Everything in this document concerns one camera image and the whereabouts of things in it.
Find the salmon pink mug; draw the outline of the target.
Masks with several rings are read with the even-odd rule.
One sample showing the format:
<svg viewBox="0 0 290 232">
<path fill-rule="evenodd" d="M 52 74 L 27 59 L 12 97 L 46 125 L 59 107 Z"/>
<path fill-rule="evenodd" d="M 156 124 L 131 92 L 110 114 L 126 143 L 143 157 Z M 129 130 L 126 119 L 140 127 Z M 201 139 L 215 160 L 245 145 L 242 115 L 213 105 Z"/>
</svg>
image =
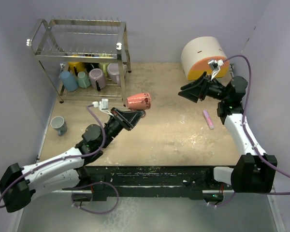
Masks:
<svg viewBox="0 0 290 232">
<path fill-rule="evenodd" d="M 148 92 L 127 97 L 126 107 L 131 110 L 147 110 L 151 108 L 151 96 Z"/>
</svg>

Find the lilac mug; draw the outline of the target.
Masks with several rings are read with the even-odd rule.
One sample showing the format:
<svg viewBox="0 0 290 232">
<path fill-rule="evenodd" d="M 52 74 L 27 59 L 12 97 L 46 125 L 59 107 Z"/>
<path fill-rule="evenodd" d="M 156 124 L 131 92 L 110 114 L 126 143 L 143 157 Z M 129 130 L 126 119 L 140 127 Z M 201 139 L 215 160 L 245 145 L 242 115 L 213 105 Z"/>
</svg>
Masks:
<svg viewBox="0 0 290 232">
<path fill-rule="evenodd" d="M 119 67 L 116 63 L 111 63 L 107 66 L 107 73 L 109 78 L 118 86 L 121 86 L 120 83 L 120 73 L 119 73 Z"/>
</svg>

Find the purple mug black handle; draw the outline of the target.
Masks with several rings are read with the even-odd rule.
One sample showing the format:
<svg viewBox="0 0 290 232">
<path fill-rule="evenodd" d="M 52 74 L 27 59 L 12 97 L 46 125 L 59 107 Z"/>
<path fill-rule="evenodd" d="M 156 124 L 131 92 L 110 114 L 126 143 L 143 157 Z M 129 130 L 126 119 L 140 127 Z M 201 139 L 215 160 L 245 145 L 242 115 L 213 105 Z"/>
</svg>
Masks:
<svg viewBox="0 0 290 232">
<path fill-rule="evenodd" d="M 101 91 L 101 89 L 106 86 L 104 72 L 101 69 L 92 69 L 88 75 L 91 81 L 91 85 L 97 91 Z"/>
</svg>

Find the lime green mug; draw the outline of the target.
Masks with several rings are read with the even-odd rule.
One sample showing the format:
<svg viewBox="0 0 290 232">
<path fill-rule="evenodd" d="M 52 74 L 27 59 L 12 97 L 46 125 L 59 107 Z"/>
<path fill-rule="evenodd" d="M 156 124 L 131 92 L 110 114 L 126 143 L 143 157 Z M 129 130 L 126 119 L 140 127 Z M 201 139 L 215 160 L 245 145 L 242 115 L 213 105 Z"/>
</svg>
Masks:
<svg viewBox="0 0 290 232">
<path fill-rule="evenodd" d="M 107 55 L 106 53 L 102 53 L 99 55 L 99 57 L 100 58 L 108 58 L 109 55 Z M 103 63 L 103 62 L 99 63 L 100 69 L 103 71 L 105 77 L 108 77 L 108 72 L 107 72 L 108 65 L 109 65 L 109 63 Z"/>
</svg>

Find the teal cup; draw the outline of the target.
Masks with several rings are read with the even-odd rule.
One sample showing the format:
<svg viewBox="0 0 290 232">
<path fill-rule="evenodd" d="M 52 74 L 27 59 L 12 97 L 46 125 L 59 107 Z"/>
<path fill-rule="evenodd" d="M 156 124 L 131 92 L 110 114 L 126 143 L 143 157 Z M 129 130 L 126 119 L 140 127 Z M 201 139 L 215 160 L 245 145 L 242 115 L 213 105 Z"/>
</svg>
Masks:
<svg viewBox="0 0 290 232">
<path fill-rule="evenodd" d="M 91 85 L 89 76 L 86 72 L 79 72 L 77 76 L 78 85 L 81 88 L 88 88 Z"/>
</svg>

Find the black mug white interior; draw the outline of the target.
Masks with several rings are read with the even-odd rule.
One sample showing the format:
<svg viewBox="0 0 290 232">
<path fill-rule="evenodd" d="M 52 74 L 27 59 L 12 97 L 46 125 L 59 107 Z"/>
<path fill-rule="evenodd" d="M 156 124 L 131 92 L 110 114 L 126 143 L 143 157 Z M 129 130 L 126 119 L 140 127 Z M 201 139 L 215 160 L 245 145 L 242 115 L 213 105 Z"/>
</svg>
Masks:
<svg viewBox="0 0 290 232">
<path fill-rule="evenodd" d="M 99 69 L 100 68 L 99 63 L 86 62 L 86 63 L 84 63 L 84 66 L 85 66 L 85 69 L 86 69 L 87 73 L 89 73 L 93 69 Z"/>
</svg>

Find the blue cup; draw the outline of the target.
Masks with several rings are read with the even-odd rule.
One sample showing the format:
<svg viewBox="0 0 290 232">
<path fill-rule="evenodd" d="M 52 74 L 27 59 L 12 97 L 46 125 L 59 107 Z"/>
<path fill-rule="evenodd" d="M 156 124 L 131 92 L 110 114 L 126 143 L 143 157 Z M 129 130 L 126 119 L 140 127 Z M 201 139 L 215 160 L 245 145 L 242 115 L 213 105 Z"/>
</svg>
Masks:
<svg viewBox="0 0 290 232">
<path fill-rule="evenodd" d="M 63 86 L 70 92 L 76 91 L 78 88 L 78 83 L 72 73 L 69 71 L 63 71 L 60 74 L 60 79 L 63 82 Z"/>
</svg>

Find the yellow mug black handle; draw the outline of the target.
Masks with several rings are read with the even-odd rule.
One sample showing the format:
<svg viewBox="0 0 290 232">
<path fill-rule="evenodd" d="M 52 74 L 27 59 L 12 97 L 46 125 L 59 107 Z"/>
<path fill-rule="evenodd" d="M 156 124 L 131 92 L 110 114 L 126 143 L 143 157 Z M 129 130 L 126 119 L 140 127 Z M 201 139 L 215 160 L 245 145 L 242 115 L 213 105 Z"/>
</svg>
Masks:
<svg viewBox="0 0 290 232">
<path fill-rule="evenodd" d="M 79 72 L 85 72 L 86 68 L 84 63 L 82 62 L 76 62 L 76 61 L 69 61 L 68 65 L 71 69 L 71 71 L 77 76 Z"/>
</svg>

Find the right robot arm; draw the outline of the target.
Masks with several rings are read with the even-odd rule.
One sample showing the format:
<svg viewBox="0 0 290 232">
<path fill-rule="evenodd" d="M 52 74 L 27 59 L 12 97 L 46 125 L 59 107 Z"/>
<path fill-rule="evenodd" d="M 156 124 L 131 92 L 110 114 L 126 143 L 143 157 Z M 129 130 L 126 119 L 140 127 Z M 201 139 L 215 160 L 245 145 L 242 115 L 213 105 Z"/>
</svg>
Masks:
<svg viewBox="0 0 290 232">
<path fill-rule="evenodd" d="M 233 77 L 224 86 L 206 72 L 197 80 L 181 87 L 178 95 L 192 102 L 203 101 L 206 97 L 217 99 L 217 116 L 233 138 L 240 154 L 233 167 L 217 166 L 205 177 L 210 189 L 217 189 L 222 183 L 228 184 L 235 192 L 269 193 L 272 189 L 277 159 L 268 155 L 253 136 L 244 116 L 242 98 L 248 82 L 241 76 Z"/>
</svg>

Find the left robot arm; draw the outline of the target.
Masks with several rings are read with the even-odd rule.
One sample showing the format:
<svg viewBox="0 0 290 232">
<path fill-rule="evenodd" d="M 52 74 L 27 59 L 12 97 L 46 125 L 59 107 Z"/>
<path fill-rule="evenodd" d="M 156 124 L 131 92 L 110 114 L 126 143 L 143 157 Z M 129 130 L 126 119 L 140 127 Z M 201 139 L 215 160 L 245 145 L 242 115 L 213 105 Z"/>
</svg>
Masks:
<svg viewBox="0 0 290 232">
<path fill-rule="evenodd" d="M 21 167 L 18 163 L 7 167 L 0 179 L 0 208 L 16 212 L 34 199 L 60 189 L 86 189 L 90 178 L 81 173 L 87 164 L 103 155 L 103 149 L 122 130 L 131 131 L 145 110 L 122 111 L 115 107 L 107 111 L 109 120 L 89 125 L 82 140 L 66 152 L 42 162 Z"/>
</svg>

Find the metal dish rack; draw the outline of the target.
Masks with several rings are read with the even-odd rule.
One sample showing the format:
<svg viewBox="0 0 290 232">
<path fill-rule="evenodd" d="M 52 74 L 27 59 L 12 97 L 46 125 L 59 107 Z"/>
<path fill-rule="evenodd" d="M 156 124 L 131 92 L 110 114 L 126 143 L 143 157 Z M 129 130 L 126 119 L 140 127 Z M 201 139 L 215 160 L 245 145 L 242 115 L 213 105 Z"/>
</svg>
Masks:
<svg viewBox="0 0 290 232">
<path fill-rule="evenodd" d="M 39 19 L 26 43 L 39 64 L 44 61 L 63 63 L 63 71 L 72 73 L 76 81 L 77 76 L 71 71 L 69 61 L 118 64 L 121 86 L 115 84 L 108 76 L 105 77 L 106 86 L 101 91 L 90 85 L 88 88 L 78 86 L 76 91 L 70 92 L 63 86 L 59 75 L 61 83 L 52 86 L 60 103 L 65 100 L 100 99 L 126 102 L 125 78 L 127 73 L 131 72 L 131 60 L 125 22 L 68 18 L 53 18 L 47 22 Z M 100 58 L 102 53 L 109 57 Z"/>
</svg>

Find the round drawer box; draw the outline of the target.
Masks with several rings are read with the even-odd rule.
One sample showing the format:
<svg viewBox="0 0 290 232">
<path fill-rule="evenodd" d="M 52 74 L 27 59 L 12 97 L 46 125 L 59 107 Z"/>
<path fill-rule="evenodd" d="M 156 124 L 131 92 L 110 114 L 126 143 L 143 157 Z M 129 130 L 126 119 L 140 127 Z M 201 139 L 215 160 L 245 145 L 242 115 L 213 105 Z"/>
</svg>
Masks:
<svg viewBox="0 0 290 232">
<path fill-rule="evenodd" d="M 198 79 L 204 72 L 211 74 L 208 65 L 211 60 L 223 60 L 219 73 L 215 78 L 224 77 L 229 71 L 230 63 L 218 40 L 211 36 L 198 37 L 187 43 L 181 54 L 181 63 L 187 80 Z"/>
</svg>

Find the pink tube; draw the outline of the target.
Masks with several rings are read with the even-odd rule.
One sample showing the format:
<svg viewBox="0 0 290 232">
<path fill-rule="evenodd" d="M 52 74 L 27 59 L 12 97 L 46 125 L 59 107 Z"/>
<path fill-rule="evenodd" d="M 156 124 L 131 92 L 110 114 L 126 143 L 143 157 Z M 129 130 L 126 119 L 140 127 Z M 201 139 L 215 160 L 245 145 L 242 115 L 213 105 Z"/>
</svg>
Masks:
<svg viewBox="0 0 290 232">
<path fill-rule="evenodd" d="M 215 128 L 213 121 L 212 121 L 209 113 L 206 110 L 203 110 L 203 117 L 204 117 L 209 129 L 213 130 Z"/>
</svg>

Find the small grey cup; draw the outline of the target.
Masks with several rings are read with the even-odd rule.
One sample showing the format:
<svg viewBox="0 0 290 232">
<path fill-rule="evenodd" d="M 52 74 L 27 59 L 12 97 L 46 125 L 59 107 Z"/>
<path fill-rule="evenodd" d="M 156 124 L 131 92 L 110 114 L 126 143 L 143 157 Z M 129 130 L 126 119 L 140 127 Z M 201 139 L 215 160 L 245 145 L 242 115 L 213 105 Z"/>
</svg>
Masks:
<svg viewBox="0 0 290 232">
<path fill-rule="evenodd" d="M 57 131 L 58 136 L 62 136 L 68 130 L 66 121 L 61 116 L 56 116 L 56 117 L 52 118 L 50 121 L 50 125 L 53 129 L 55 129 Z"/>
</svg>

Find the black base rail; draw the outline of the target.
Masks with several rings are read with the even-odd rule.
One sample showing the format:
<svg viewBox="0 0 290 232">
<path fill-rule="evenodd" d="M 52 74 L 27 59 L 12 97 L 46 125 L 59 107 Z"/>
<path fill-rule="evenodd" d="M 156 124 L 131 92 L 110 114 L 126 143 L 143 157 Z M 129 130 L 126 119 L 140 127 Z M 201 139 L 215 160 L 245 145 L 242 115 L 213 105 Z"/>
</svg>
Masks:
<svg viewBox="0 0 290 232">
<path fill-rule="evenodd" d="M 75 202 L 108 197 L 189 198 L 220 202 L 231 186 L 214 180 L 212 166 L 86 166 Z"/>
</svg>

